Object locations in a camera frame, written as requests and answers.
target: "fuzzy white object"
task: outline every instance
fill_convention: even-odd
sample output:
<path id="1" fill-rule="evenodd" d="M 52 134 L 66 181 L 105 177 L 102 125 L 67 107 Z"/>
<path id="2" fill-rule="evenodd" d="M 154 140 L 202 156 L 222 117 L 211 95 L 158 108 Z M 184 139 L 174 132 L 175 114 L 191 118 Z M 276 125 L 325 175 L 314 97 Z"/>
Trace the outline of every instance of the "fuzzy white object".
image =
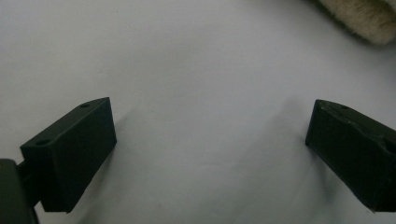
<path id="1" fill-rule="evenodd" d="M 319 0 L 352 32 L 377 45 L 396 37 L 396 0 Z"/>

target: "white table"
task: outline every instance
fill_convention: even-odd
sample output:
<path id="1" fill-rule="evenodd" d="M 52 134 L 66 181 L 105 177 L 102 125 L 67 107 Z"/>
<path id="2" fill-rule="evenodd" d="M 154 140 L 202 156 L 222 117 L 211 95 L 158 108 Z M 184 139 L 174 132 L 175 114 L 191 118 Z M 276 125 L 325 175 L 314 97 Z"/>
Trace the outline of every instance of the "white table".
<path id="1" fill-rule="evenodd" d="M 306 0 L 3 0 L 0 157 L 109 96 L 114 153 L 42 224 L 394 223 L 304 138 L 318 98 L 396 128 L 395 56 Z"/>

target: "screw hole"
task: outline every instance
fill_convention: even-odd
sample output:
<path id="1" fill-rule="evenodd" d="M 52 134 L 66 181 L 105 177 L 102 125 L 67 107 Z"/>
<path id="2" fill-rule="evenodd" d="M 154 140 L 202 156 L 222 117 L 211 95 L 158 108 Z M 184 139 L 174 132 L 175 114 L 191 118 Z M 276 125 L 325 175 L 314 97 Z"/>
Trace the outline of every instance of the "screw hole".
<path id="1" fill-rule="evenodd" d="M 50 142 L 50 140 L 46 139 L 46 140 L 38 141 L 35 144 L 38 146 L 44 146 L 44 145 L 48 144 L 49 142 Z"/>

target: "white surface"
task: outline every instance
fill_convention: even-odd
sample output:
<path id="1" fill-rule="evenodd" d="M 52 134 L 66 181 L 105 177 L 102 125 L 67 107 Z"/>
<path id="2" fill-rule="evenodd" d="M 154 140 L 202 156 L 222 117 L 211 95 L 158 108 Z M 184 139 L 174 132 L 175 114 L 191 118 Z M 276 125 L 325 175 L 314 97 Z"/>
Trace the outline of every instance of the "white surface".
<path id="1" fill-rule="evenodd" d="M 304 146 L 315 99 L 396 128 L 396 48 L 306 1 L 0 3 L 0 156 L 109 96 L 119 142 L 41 223 L 394 223 Z"/>

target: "beige fur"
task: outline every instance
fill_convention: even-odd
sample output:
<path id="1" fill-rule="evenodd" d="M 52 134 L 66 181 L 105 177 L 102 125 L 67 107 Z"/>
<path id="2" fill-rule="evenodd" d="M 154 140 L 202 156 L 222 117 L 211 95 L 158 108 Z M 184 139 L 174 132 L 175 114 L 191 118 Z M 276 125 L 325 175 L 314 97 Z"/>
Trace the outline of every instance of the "beige fur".
<path id="1" fill-rule="evenodd" d="M 383 45 L 396 37 L 396 0 L 319 0 L 354 33 Z"/>
<path id="2" fill-rule="evenodd" d="M 393 10 L 396 10 L 396 0 L 384 0 L 388 4 L 390 4 L 393 7 Z"/>

